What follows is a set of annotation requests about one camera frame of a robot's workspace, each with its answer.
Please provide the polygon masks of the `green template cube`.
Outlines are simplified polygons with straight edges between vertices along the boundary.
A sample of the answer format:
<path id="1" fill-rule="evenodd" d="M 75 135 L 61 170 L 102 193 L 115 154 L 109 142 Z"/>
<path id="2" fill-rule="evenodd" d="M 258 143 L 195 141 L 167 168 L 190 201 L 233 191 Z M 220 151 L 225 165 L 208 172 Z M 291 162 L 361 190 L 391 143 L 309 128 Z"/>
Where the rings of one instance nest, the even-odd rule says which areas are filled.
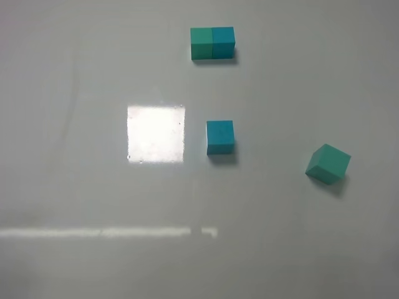
<path id="1" fill-rule="evenodd" d="M 209 60 L 213 57 L 213 33 L 210 27 L 190 29 L 191 59 Z"/>

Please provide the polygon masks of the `blue template cube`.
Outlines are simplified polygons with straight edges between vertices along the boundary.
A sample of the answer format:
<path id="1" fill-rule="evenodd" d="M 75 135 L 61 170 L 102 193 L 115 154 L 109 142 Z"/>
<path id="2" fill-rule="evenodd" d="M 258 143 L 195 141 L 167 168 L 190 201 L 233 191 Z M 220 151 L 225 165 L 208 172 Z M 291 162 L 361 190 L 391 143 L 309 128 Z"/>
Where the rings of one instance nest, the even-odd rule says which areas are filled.
<path id="1" fill-rule="evenodd" d="M 232 59 L 234 57 L 235 35 L 233 27 L 212 27 L 212 59 Z"/>

